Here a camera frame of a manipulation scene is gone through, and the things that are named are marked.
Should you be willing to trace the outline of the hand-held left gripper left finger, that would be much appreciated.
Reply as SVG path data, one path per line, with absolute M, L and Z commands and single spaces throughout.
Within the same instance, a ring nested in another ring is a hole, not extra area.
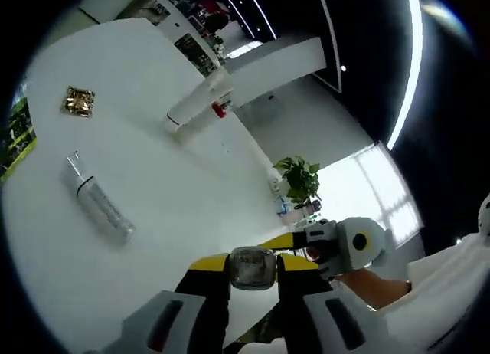
M 222 353 L 229 323 L 229 255 L 193 262 L 173 291 L 163 290 L 123 321 L 124 353 Z

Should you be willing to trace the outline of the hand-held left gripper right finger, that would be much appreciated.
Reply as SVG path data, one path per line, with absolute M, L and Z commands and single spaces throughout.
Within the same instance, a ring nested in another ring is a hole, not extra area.
M 277 257 L 279 305 L 288 353 L 385 353 L 387 329 L 323 280 L 316 263 Z

